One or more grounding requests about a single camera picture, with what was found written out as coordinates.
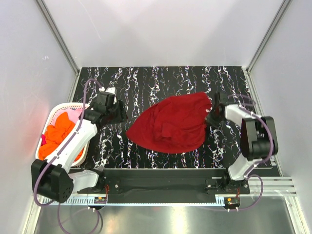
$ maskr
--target laundry basket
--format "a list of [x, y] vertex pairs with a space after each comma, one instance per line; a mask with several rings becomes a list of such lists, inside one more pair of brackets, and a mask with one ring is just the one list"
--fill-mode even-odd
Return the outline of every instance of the laundry basket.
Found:
[[[52, 111], [50, 112], [50, 114], [49, 114], [49, 117], [48, 117], [48, 119], [47, 119], [47, 122], [45, 123], [45, 126], [44, 126], [44, 129], [43, 129], [42, 134], [45, 133], [45, 131], [46, 131], [48, 125], [52, 124], [52, 121], [53, 121], [53, 119], [54, 119], [56, 113], [57, 113], [59, 110], [65, 110], [65, 109], [68, 109], [68, 108], [71, 108], [71, 109], [73, 109], [73, 110], [82, 109], [82, 105], [83, 105], [83, 104], [82, 104], [82, 103], [79, 103], [79, 102], [69, 102], [69, 103], [63, 103], [63, 104], [60, 104], [60, 105], [57, 105], [56, 107], [54, 107], [54, 108], [52, 109]], [[35, 155], [36, 158], [39, 158], [39, 157], [38, 157], [38, 152], [39, 152], [39, 148], [40, 148], [40, 146], [41, 146], [41, 142], [42, 142], [42, 139], [40, 138], [39, 143], [38, 143], [38, 146], [37, 146], [37, 150], [36, 150], [36, 155]], [[74, 161], [74, 162], [73, 162], [72, 167], [79, 166], [80, 164], [82, 164], [82, 163], [85, 161], [86, 156], [87, 156], [87, 152], [88, 152], [89, 143], [90, 143], [90, 142], [88, 142], [88, 143], [86, 144], [86, 146], [83, 148], [83, 152], [82, 152], [81, 157], [80, 157], [77, 161]]]

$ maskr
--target black table surface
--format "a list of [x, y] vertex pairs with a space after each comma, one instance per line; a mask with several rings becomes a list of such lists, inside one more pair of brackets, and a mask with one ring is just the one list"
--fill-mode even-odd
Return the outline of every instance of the black table surface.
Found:
[[[141, 148], [128, 140], [125, 132], [138, 116], [169, 96], [205, 92], [213, 100], [217, 91], [228, 95], [249, 95], [241, 67], [92, 67], [82, 68], [74, 102], [82, 102], [83, 86], [89, 78], [105, 88], [116, 87], [126, 106], [126, 123], [107, 125], [91, 141], [88, 156], [81, 167], [96, 168], [224, 168], [239, 156], [240, 128], [225, 121], [210, 129], [198, 149], [183, 154], [164, 154]], [[96, 96], [91, 82], [87, 102]], [[234, 97], [239, 103], [243, 100]], [[270, 168], [271, 163], [262, 167]]]

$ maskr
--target red fabric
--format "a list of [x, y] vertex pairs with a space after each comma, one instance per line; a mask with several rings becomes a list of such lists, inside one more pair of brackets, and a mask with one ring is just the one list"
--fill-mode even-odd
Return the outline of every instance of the red fabric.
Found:
[[197, 149], [205, 139], [204, 92], [172, 96], [143, 112], [126, 132], [135, 144], [157, 152], [178, 154]]

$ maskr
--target orange cloth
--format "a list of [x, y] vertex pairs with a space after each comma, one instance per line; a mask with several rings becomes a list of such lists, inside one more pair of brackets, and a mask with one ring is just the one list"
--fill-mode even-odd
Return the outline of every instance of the orange cloth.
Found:
[[[44, 160], [49, 156], [64, 141], [74, 126], [75, 123], [69, 120], [67, 112], [57, 118], [55, 126], [49, 125], [44, 133], [46, 144], [39, 148], [39, 159]], [[81, 157], [82, 152], [83, 150], [78, 154], [75, 161]]]

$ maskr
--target gray wall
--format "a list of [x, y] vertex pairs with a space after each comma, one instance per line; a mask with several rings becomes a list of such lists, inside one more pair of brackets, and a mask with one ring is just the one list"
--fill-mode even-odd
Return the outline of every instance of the gray wall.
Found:
[[312, 228], [312, 1], [293, 1], [252, 70], [265, 114], [275, 119], [278, 158]]
[[36, 145], [74, 74], [34, 0], [1, 0], [0, 28], [0, 232], [20, 234]]
[[283, 0], [44, 0], [78, 66], [247, 66]]

